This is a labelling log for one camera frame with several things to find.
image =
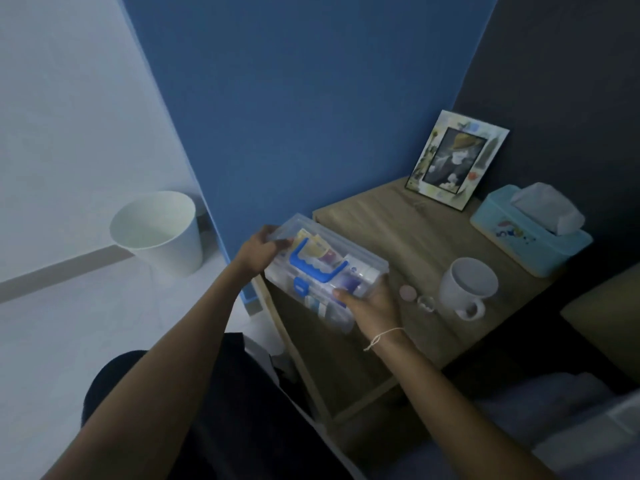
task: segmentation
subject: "white tile floor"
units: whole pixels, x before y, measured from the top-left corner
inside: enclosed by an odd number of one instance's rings
[[[213,236],[206,261],[171,279],[136,258],[0,304],[0,478],[39,478],[73,439],[84,395],[110,359],[148,349],[224,269]],[[284,345],[265,312],[238,298],[228,331],[271,354]]]

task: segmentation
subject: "tissue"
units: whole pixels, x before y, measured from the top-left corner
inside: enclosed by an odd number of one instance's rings
[[[511,197],[512,206],[556,235],[571,234],[584,225],[584,216],[562,193],[548,184],[533,184]]]

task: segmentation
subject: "picture frame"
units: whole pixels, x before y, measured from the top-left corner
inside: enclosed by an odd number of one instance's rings
[[[508,133],[500,126],[442,111],[405,188],[463,210]]]

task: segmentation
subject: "hand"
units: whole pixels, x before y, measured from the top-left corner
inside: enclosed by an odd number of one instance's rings
[[[364,299],[356,298],[340,289],[333,290],[333,295],[347,305],[359,329],[369,340],[384,331],[402,327],[400,309],[389,287],[388,274],[382,275],[378,286]]]
[[[267,236],[277,228],[278,226],[262,226],[238,251],[234,261],[250,279],[263,272],[281,250],[291,245],[292,239],[267,241]]]

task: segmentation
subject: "mug handle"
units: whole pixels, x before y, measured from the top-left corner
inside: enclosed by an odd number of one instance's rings
[[[472,317],[467,314],[466,310],[456,310],[456,313],[460,318],[462,318],[462,320],[471,322],[473,320],[478,320],[478,318],[484,317],[484,312],[486,311],[484,302],[480,298],[474,298],[474,303],[476,304],[476,314]]]

